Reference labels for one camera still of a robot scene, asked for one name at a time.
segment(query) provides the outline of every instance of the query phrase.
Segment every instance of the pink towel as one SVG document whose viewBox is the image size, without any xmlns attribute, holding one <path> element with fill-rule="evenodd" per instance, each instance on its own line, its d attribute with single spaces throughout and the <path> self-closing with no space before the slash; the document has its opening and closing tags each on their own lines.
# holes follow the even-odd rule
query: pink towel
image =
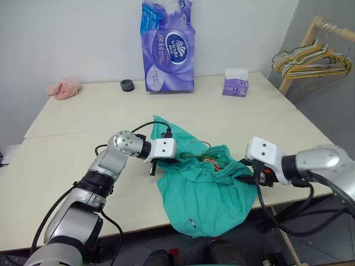
<svg viewBox="0 0 355 266">
<path fill-rule="evenodd" d="M 57 100 L 64 100 L 70 98 L 78 93 L 80 90 L 80 83 L 75 79 L 63 79 L 55 85 L 51 85 L 47 89 L 47 94 L 53 96 Z"/>
</svg>

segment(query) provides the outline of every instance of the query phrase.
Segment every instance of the green cloth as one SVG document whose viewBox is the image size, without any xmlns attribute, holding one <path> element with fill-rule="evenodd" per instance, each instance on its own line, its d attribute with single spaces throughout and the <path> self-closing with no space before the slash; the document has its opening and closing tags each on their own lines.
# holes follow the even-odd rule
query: green cloth
<svg viewBox="0 0 355 266">
<path fill-rule="evenodd" d="M 154 116 L 154 121 L 167 122 L 158 116 Z M 242 223 L 254 203 L 256 188 L 234 177 L 251 175 L 251 171 L 230 156 L 226 145 L 207 149 L 202 142 L 187 144 L 198 139 L 180 127 L 167 123 L 177 143 L 175 158 L 179 162 L 158 162 L 158 166 L 166 173 L 157 184 L 171 225 L 189 236 L 217 237 Z M 154 124 L 151 139 L 160 138 L 165 131 L 165 125 Z M 217 163 L 223 169 L 216 171 L 211 162 L 186 157 L 186 154 L 202 153 L 218 158 L 220 161 Z"/>
</svg>

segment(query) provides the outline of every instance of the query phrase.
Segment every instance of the dark floor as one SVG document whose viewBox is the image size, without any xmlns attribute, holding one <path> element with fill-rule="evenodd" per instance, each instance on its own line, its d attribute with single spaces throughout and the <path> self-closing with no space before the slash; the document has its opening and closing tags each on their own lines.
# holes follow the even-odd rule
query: dark floor
<svg viewBox="0 0 355 266">
<path fill-rule="evenodd" d="M 342 207 L 338 199 L 330 198 L 312 207 L 310 211 Z M 328 216 L 329 214 L 317 214 L 302 217 L 286 222 L 285 225 L 295 231 L 307 231 L 322 223 Z M 234 245 L 249 265 L 261 265 L 264 256 L 275 252 L 282 252 L 288 265 L 293 265 L 294 261 L 278 230 L 262 234 L 256 229 L 258 222 L 259 220 L 255 219 L 249 220 L 222 235 L 222 239 Z M 309 265 L 355 259 L 355 220 L 348 214 L 343 214 L 327 228 L 310 237 L 290 239 L 301 262 L 307 262 Z M 141 266 L 147 256 L 157 249 L 179 249 L 176 266 L 200 264 L 203 263 L 204 250 L 210 240 L 208 237 L 193 239 L 182 234 L 147 238 L 123 245 L 115 265 Z M 10 259 L 13 263 L 1 257 L 0 265 L 14 266 L 15 263 L 22 265 L 26 261 L 17 257 Z M 107 266 L 109 262 L 99 265 Z"/>
</svg>

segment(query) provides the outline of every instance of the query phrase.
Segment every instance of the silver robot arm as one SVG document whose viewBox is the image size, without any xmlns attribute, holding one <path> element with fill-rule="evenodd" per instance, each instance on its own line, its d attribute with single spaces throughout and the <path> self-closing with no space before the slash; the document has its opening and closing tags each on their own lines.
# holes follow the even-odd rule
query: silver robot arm
<svg viewBox="0 0 355 266">
<path fill-rule="evenodd" d="M 283 185 L 302 186 L 302 182 L 309 181 L 328 186 L 355 217 L 355 161 L 344 149 L 321 145 L 287 156 L 275 144 L 254 137 L 245 159 L 262 162 L 272 170 L 272 181 Z"/>
<path fill-rule="evenodd" d="M 148 163 L 155 158 L 173 158 L 175 150 L 176 142 L 171 137 L 145 141 L 145 136 L 130 131 L 119 131 L 111 137 L 49 223 L 45 245 L 24 266 L 82 265 L 81 252 L 94 247 L 103 225 L 98 213 L 128 158 L 138 157 Z"/>
</svg>

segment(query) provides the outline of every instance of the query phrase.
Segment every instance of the small tissue box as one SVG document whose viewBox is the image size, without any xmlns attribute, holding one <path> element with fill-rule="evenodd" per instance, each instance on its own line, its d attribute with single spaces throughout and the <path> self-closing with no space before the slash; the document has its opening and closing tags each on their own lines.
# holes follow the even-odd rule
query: small tissue box
<svg viewBox="0 0 355 266">
<path fill-rule="evenodd" d="M 245 97 L 248 88 L 247 69 L 230 68 L 225 70 L 223 95 Z"/>
</svg>

